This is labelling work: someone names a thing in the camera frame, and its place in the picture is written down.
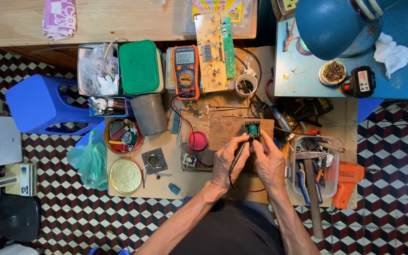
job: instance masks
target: desk surface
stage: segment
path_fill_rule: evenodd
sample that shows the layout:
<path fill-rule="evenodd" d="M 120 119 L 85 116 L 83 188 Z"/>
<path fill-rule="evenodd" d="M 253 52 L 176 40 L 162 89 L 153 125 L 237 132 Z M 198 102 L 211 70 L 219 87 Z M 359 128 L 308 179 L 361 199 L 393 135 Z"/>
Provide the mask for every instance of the desk surface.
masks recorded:
<path fill-rule="evenodd" d="M 398 45 L 408 47 L 408 1 L 403 1 L 389 8 L 383 16 L 383 32 L 393 37 Z M 293 31 L 294 37 L 300 33 L 297 27 Z M 319 69 L 327 62 L 316 56 L 303 56 L 296 50 L 296 41 L 289 45 L 289 50 L 283 52 L 284 41 L 287 38 L 286 21 L 277 25 L 277 42 L 275 57 L 275 96 L 287 97 L 344 97 L 338 86 L 326 86 L 318 79 Z M 408 65 L 394 72 L 391 79 L 385 76 L 385 64 L 376 62 L 373 58 L 375 46 L 368 51 L 353 58 L 341 59 L 350 75 L 350 71 L 358 66 L 370 66 L 375 72 L 377 88 L 371 98 L 399 98 L 408 99 Z M 289 79 L 283 79 L 285 73 L 290 74 Z"/>
<path fill-rule="evenodd" d="M 271 46 L 259 47 L 259 48 L 249 48 L 255 55 L 258 56 L 263 67 L 263 78 L 261 84 L 265 82 L 270 77 L 270 68 L 273 66 L 273 56 L 275 48 Z M 239 55 L 242 59 L 245 59 L 246 54 L 242 53 L 241 50 L 236 50 L 236 54 Z M 258 72 L 258 67 L 253 64 L 251 67 Z M 204 93 L 201 95 L 201 98 L 206 104 L 222 105 L 223 103 L 226 106 L 240 104 L 240 98 L 235 96 L 235 92 L 220 92 L 220 93 Z M 269 102 L 265 94 L 265 90 L 259 89 L 257 95 L 266 102 Z M 163 101 L 169 102 L 171 94 L 165 93 L 163 95 Z M 183 107 L 182 102 L 177 101 L 178 107 Z M 341 154 L 341 161 L 350 161 L 356 162 L 357 155 L 357 100 L 354 98 L 335 98 L 333 100 L 335 110 L 331 113 L 328 113 L 319 118 L 319 122 L 324 125 L 322 132 L 328 136 L 337 137 L 342 140 L 343 144 L 346 147 L 346 153 Z M 169 108 L 166 108 L 166 114 L 169 113 Z M 231 116 L 230 112 L 220 112 L 220 115 L 214 114 L 213 117 L 224 117 Z M 247 109 L 241 111 L 242 115 L 247 115 Z M 195 118 L 193 115 L 185 114 L 187 118 Z M 172 177 L 162 177 L 157 180 L 154 175 L 147 176 L 145 188 L 140 187 L 136 192 L 130 194 L 132 197 L 153 197 L 153 198 L 166 198 L 166 199 L 182 199 L 187 196 L 194 196 L 197 192 L 203 187 L 204 183 L 207 180 L 210 180 L 212 177 L 211 171 L 183 171 L 180 167 L 180 153 L 181 148 L 184 144 L 181 144 L 180 137 L 170 134 L 170 132 L 165 132 L 162 134 L 157 134 L 154 136 L 148 136 L 145 138 L 144 144 L 140 149 L 135 152 L 127 154 L 114 154 L 111 151 L 107 151 L 107 166 L 108 169 L 110 166 L 119 158 L 123 157 L 126 159 L 132 159 L 142 165 L 141 154 L 154 150 L 156 148 L 162 148 L 163 154 L 165 155 L 166 163 L 168 165 L 168 170 L 164 173 L 172 174 Z M 257 177 L 256 173 L 253 172 L 244 172 L 238 178 L 237 182 L 248 189 L 259 190 L 263 188 L 262 183 Z M 169 188 L 168 184 L 173 183 L 177 185 L 181 190 L 178 195 L 173 194 Z M 287 192 L 291 199 L 293 205 L 304 205 L 305 201 L 303 196 L 295 193 L 292 190 L 292 186 L 287 186 Z M 111 187 L 108 187 L 108 194 L 112 196 L 121 196 L 115 192 Z M 357 199 L 356 199 L 356 188 L 352 194 L 351 200 L 349 201 L 348 207 L 351 209 L 356 208 Z M 226 195 L 228 197 L 237 199 L 237 200 L 250 200 L 268 203 L 268 195 L 266 191 L 262 192 L 245 192 L 240 189 L 230 190 Z M 331 206 L 332 199 L 326 198 L 322 206 Z"/>
<path fill-rule="evenodd" d="M 42 32 L 44 5 L 41 0 L 0 0 L 0 47 L 110 42 L 116 37 L 130 41 L 185 39 L 182 0 L 166 0 L 165 4 L 159 0 L 76 0 L 77 31 L 72 38 L 59 41 L 47 40 Z M 256 37 L 258 0 L 253 6 L 251 33 L 244 38 Z"/>

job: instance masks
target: pink towel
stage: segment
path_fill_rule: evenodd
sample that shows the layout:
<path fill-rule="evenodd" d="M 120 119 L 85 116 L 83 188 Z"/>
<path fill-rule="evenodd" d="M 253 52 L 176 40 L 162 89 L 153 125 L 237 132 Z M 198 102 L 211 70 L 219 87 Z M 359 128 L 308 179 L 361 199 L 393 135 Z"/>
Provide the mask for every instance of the pink towel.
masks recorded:
<path fill-rule="evenodd" d="M 49 40 L 70 38 L 77 29 L 75 0 L 45 0 L 43 32 Z"/>

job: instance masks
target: checkered tile floor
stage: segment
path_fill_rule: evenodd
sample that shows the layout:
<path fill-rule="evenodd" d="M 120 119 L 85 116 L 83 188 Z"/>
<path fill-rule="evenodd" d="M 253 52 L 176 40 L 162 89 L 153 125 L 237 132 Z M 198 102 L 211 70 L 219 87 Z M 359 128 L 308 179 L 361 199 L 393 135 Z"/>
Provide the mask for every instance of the checkered tile floor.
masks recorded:
<path fill-rule="evenodd" d="M 35 73 L 75 76 L 0 50 L 0 102 L 7 89 Z M 86 107 L 76 90 L 69 95 L 68 103 Z M 312 238 L 322 254 L 408 255 L 408 101 L 383 103 L 358 134 L 358 163 L 379 171 L 366 172 L 358 184 L 356 210 L 321 208 L 325 239 Z M 87 255 L 95 246 L 98 254 L 135 251 L 182 201 L 112 197 L 84 186 L 65 154 L 79 138 L 23 134 L 24 159 L 39 162 L 42 231 L 33 246 L 48 255 Z M 309 207 L 295 209 L 312 236 Z"/>

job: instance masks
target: green plastic bag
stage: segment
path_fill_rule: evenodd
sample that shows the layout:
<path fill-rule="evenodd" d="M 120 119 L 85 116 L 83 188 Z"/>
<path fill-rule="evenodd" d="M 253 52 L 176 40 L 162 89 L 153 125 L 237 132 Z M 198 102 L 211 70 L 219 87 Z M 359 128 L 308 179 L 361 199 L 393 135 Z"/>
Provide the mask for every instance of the green plastic bag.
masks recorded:
<path fill-rule="evenodd" d="M 84 185 L 100 191 L 108 189 L 106 146 L 100 130 L 89 135 L 89 144 L 80 145 L 66 153 L 68 163 L 81 173 Z"/>

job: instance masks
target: hand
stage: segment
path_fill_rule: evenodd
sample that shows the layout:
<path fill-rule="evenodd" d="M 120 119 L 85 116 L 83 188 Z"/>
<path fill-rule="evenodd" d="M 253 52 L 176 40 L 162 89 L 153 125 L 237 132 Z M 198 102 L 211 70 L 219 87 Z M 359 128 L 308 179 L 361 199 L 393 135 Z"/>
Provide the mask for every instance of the hand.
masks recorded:
<path fill-rule="evenodd" d="M 284 170 L 286 159 L 267 133 L 261 130 L 261 135 L 265 144 L 261 144 L 256 140 L 253 141 L 258 177 L 267 191 L 278 190 L 285 192 Z"/>
<path fill-rule="evenodd" d="M 248 138 L 250 138 L 250 136 L 247 136 L 246 133 L 244 133 L 242 136 L 232 137 L 229 143 L 215 153 L 215 161 L 213 164 L 213 174 L 211 179 L 212 184 L 223 188 L 225 191 L 231 187 L 231 184 L 229 183 L 229 172 L 230 166 L 234 160 L 234 153 L 239 144 L 247 141 Z M 249 147 L 248 142 L 245 143 L 242 154 L 240 155 L 240 158 L 238 159 L 231 173 L 232 183 L 235 182 L 243 166 L 245 165 L 246 160 L 250 156 Z"/>

